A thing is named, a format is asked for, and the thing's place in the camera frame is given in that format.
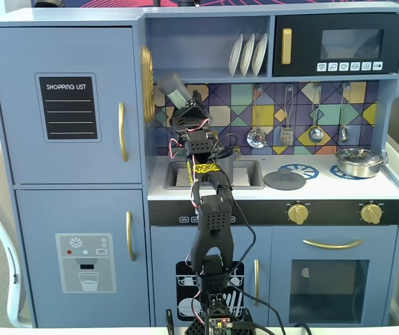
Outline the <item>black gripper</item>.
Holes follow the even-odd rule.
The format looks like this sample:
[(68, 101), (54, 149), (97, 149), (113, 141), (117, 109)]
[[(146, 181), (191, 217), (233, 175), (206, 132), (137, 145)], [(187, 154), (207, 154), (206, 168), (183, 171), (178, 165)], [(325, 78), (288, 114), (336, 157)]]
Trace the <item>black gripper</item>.
[(197, 128), (206, 119), (210, 119), (210, 116), (206, 113), (206, 109), (202, 100), (202, 95), (196, 89), (193, 90), (193, 100), (200, 108), (174, 108), (170, 120), (171, 128), (176, 133), (184, 132), (185, 128)]

